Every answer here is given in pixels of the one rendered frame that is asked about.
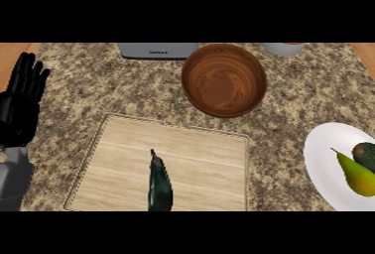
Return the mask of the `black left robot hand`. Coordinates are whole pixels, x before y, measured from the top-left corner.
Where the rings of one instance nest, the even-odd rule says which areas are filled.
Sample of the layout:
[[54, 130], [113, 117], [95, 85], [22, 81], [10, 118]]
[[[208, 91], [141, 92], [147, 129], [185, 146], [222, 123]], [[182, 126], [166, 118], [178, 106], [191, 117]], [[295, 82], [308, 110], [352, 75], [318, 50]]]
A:
[[33, 139], [48, 75], [50, 70], [35, 61], [35, 55], [22, 53], [7, 88], [0, 92], [0, 149], [23, 147]]

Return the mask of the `brown wooden bowl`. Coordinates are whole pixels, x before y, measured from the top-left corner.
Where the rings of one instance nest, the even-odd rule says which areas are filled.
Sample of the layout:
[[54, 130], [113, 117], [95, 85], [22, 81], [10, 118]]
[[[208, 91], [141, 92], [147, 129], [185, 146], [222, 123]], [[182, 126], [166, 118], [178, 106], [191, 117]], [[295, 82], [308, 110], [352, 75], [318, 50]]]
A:
[[259, 105], [267, 74], [240, 47], [212, 44], [196, 50], [181, 68], [181, 88], [193, 106], [218, 118], [239, 117]]

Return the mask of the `white plate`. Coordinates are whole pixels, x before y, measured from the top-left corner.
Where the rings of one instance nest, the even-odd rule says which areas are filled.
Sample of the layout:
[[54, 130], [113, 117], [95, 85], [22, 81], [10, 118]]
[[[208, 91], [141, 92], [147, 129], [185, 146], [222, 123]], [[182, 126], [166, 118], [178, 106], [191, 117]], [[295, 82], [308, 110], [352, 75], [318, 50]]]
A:
[[336, 152], [352, 158], [351, 150], [361, 142], [375, 143], [375, 138], [337, 122], [317, 125], [305, 136], [302, 156], [306, 174], [318, 194], [336, 210], [375, 211], [375, 196], [364, 197], [351, 190], [336, 160]]

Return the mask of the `green yellow pear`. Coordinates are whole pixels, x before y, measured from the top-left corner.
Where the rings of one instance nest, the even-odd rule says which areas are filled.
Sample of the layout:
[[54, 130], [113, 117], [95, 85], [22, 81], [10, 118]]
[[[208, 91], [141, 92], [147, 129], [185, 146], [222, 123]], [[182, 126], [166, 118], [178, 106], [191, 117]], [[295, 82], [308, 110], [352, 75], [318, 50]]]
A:
[[375, 196], [375, 174], [334, 149], [336, 161], [345, 182], [351, 190], [361, 196]]

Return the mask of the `grey flat appliance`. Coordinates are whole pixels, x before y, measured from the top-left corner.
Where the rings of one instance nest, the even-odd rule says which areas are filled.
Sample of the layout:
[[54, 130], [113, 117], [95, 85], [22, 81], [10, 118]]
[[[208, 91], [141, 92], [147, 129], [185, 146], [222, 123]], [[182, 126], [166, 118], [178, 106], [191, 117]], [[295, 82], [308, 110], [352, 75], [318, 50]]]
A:
[[197, 43], [117, 43], [119, 53], [132, 60], [185, 60]]

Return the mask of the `dark green vegetable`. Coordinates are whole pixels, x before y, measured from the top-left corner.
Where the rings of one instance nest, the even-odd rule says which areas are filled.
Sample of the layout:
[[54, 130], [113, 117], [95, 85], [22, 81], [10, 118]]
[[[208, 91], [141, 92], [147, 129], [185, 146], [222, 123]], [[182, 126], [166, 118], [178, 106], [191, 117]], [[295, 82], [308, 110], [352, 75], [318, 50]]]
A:
[[147, 191], [147, 210], [169, 211], [172, 206], [172, 188], [160, 158], [150, 151], [150, 174]]

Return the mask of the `pale wooden cutting board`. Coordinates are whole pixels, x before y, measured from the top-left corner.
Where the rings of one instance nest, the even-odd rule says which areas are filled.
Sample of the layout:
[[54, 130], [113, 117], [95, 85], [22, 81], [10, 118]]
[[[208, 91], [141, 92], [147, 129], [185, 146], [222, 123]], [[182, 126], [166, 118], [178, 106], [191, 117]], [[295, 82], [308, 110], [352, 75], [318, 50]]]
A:
[[64, 202], [75, 211], [147, 209], [150, 157], [165, 165], [175, 211], [247, 209], [249, 137], [103, 115]]

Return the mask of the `pale grey round container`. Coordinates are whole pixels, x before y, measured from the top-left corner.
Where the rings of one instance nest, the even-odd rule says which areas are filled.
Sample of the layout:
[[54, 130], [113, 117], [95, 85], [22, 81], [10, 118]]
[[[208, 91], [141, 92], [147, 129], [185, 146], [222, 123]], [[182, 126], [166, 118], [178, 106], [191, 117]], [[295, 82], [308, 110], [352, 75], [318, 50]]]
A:
[[303, 43], [261, 43], [265, 50], [278, 56], [295, 56], [303, 47]]

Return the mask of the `dark green avocado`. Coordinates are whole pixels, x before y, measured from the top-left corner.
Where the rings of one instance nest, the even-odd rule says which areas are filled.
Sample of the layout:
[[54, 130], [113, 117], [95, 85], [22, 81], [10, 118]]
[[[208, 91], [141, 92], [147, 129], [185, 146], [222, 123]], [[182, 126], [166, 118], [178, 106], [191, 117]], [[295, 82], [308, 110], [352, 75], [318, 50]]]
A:
[[354, 162], [375, 174], [375, 144], [358, 143], [351, 150], [351, 155]]

